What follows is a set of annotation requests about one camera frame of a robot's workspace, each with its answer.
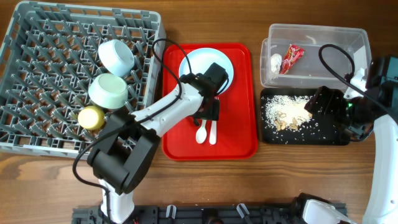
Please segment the light blue bowl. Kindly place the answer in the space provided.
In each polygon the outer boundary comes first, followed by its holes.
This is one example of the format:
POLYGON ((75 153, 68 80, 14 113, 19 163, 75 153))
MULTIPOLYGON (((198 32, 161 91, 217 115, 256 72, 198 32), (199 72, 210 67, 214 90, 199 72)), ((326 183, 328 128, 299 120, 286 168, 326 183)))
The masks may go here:
POLYGON ((104 67, 117 77, 125 77, 134 66, 134 55, 120 40, 109 40, 98 47, 98 55, 104 67))

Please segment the white tissue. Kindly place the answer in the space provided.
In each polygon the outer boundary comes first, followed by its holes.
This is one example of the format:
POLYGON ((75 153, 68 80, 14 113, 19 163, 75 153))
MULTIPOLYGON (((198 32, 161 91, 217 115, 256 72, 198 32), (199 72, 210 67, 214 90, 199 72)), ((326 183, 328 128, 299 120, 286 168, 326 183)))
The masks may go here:
POLYGON ((271 72, 279 74, 282 65, 282 56, 280 54, 273 54, 270 59, 271 72))

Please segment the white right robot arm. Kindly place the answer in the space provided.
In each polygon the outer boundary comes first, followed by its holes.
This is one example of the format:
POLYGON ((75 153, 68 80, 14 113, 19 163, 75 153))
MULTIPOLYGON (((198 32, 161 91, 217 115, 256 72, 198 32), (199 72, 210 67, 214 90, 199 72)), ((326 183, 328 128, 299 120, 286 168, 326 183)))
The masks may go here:
POLYGON ((349 131, 373 125, 375 164, 363 223, 397 223, 397 57, 373 60, 365 85, 353 85, 355 78, 351 74, 340 81, 357 96, 345 98, 342 91, 321 86, 305 109, 313 115, 331 116, 349 131))

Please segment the rice and nut scraps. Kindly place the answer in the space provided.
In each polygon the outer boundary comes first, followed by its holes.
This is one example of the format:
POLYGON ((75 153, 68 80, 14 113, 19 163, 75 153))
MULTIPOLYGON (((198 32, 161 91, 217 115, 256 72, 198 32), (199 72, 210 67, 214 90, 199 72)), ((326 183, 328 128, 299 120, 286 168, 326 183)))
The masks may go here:
POLYGON ((309 96, 274 95, 266 99, 263 107, 265 127, 278 131, 301 131, 313 120, 305 109, 309 96))

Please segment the white plastic fork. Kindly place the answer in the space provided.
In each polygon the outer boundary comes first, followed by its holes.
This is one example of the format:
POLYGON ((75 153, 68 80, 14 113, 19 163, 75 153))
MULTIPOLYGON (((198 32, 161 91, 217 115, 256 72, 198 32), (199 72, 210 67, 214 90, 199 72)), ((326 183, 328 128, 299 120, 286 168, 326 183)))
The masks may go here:
POLYGON ((210 129, 210 136, 209 136, 209 143, 211 145, 215 145, 217 141, 217 121, 211 122, 211 129, 210 129))

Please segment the light blue plate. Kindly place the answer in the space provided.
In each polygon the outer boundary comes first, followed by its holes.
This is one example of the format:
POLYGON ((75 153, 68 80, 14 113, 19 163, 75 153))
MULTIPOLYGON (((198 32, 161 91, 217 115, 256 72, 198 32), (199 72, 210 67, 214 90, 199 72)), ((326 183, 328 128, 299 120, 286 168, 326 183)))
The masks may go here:
POLYGON ((217 63, 226 70, 228 79, 218 90, 219 94, 223 94, 231 86, 234 78, 234 68, 231 60, 223 52, 205 47, 193 50, 187 56, 194 74, 204 74, 213 63, 217 63))

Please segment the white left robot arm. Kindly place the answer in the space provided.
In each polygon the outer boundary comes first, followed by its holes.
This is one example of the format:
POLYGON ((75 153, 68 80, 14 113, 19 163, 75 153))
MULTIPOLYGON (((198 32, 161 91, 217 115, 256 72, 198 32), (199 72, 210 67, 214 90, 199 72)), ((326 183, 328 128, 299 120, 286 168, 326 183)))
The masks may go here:
POLYGON ((110 116, 87 158, 103 189, 101 211, 109 223, 123 223, 133 212, 133 191, 167 131, 189 116, 218 119, 215 96, 228 81, 227 71, 212 63, 205 73, 181 75, 175 89, 153 105, 133 113, 120 108, 110 116))

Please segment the red snack wrapper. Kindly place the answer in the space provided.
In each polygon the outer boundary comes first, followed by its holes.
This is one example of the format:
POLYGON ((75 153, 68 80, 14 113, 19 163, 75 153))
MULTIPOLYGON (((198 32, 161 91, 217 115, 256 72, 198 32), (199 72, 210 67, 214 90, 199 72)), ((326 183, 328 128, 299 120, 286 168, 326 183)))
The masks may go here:
POLYGON ((293 65, 303 57, 305 50, 298 45, 290 44, 287 53, 282 59, 282 65, 280 68, 280 74, 285 75, 293 65))

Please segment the white plastic spoon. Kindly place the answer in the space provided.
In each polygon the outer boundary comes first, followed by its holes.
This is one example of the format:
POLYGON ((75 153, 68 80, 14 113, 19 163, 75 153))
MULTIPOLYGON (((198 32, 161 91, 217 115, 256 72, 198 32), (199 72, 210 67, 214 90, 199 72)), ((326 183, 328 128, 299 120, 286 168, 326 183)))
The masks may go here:
POLYGON ((203 119, 201 121, 201 125, 200 125, 199 129, 196 132, 195 139, 196 139, 197 143, 203 144, 206 140, 206 137, 207 137, 206 120, 203 119))

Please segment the yellow plastic cup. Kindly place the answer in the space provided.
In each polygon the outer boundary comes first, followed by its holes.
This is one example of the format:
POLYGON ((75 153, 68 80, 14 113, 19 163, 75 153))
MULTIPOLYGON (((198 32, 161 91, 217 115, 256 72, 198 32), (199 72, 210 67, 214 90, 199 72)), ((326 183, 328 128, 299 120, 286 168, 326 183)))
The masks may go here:
POLYGON ((104 125, 105 114, 97 106, 87 106, 78 114, 78 123, 87 130, 99 129, 104 125))

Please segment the light green bowl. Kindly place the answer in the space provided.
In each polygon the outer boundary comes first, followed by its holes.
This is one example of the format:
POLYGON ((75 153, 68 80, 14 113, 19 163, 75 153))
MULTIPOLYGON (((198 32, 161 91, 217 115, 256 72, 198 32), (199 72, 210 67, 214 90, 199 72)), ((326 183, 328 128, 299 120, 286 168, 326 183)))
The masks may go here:
POLYGON ((127 102, 127 83, 112 73, 103 73, 93 80, 88 88, 88 95, 96 105, 115 110, 127 102))

